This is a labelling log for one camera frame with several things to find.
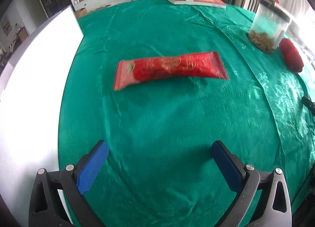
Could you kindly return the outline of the blue red snack packet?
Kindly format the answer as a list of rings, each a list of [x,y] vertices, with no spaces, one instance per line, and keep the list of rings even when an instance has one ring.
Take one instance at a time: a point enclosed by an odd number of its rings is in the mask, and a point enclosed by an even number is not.
[[[138,83],[185,76],[224,80],[229,78],[220,55],[216,51],[171,57],[140,58],[122,60],[118,63],[114,90],[118,91]]]

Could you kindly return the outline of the red yarn ball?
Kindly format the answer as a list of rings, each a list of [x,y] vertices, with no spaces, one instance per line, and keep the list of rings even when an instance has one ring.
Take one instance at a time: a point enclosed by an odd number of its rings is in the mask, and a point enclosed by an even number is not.
[[[279,49],[283,54],[284,62],[288,69],[294,73],[302,72],[304,63],[292,41],[288,38],[283,38],[279,43]]]

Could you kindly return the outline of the clear jar black lid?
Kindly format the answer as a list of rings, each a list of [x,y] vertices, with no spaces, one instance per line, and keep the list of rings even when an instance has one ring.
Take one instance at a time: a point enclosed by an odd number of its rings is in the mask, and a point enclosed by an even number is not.
[[[291,22],[290,15],[277,7],[275,3],[260,0],[248,38],[258,49],[272,54]]]

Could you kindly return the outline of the white cardboard box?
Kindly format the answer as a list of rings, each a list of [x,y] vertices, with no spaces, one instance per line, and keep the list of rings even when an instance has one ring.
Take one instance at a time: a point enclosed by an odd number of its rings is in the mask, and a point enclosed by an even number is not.
[[[1,74],[1,196],[21,226],[38,169],[59,169],[61,102],[82,39],[67,7],[32,33]]]

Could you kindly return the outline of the green satin tablecloth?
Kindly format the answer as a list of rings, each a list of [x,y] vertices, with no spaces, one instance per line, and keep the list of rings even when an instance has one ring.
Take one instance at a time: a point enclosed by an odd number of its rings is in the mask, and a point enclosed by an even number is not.
[[[106,226],[213,226],[235,194],[211,158],[221,140],[260,171],[281,168],[293,210],[310,190],[314,68],[294,74],[248,39],[254,14],[139,0],[78,20],[59,121],[59,164],[99,140],[110,152],[85,198]],[[115,91],[121,60],[216,51],[227,80],[172,78]]]

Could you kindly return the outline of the brown cardboard box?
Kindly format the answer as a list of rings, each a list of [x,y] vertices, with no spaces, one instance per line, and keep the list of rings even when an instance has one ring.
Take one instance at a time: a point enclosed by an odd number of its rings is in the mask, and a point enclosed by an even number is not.
[[[87,12],[86,8],[81,8],[81,9],[74,12],[76,19],[79,19],[79,18],[81,18],[87,14],[88,14],[88,12]]]

